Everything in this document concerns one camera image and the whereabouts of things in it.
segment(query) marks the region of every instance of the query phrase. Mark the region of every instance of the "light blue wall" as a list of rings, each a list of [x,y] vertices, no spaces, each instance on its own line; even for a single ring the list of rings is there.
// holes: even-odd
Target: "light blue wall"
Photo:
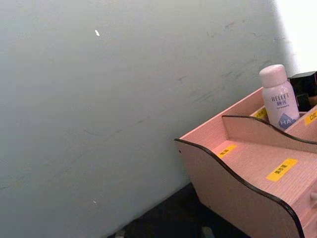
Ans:
[[[260,87],[274,21],[262,0],[2,1],[1,237],[98,238],[186,185],[173,139]]]

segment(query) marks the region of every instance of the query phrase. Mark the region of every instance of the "yellow label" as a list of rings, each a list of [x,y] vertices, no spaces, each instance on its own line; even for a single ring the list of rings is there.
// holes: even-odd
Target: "yellow label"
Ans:
[[[256,118],[264,119],[267,117],[267,112],[265,108],[262,108],[261,110],[258,110],[256,114],[254,115]]]
[[[273,182],[278,181],[284,174],[287,173],[294,165],[296,165],[297,160],[287,159],[282,164],[280,164],[272,173],[270,173],[266,178]]]
[[[310,123],[317,119],[317,111],[310,113],[308,116],[305,117],[305,126],[308,126]]]
[[[232,151],[234,148],[236,148],[236,145],[229,145],[227,148],[225,148],[221,153],[218,154],[219,158],[222,158],[226,154],[228,154],[230,151]]]

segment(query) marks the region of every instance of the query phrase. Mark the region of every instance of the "floor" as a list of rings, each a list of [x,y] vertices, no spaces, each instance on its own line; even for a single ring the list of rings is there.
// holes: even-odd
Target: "floor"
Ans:
[[[248,238],[199,202],[190,183],[108,238]]]

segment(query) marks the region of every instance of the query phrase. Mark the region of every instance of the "drawer front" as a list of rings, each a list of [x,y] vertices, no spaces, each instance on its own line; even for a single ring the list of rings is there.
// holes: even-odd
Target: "drawer front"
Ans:
[[[317,213],[317,182],[309,187],[292,205],[297,216],[301,220],[303,226],[306,225],[308,219]]]
[[[307,221],[303,231],[305,238],[317,238],[317,212]]]

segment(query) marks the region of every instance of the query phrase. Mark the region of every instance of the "bottle cap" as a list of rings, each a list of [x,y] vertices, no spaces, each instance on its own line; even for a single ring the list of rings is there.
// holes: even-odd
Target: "bottle cap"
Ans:
[[[260,78],[264,88],[271,88],[287,81],[286,71],[283,65],[275,64],[260,71]]]

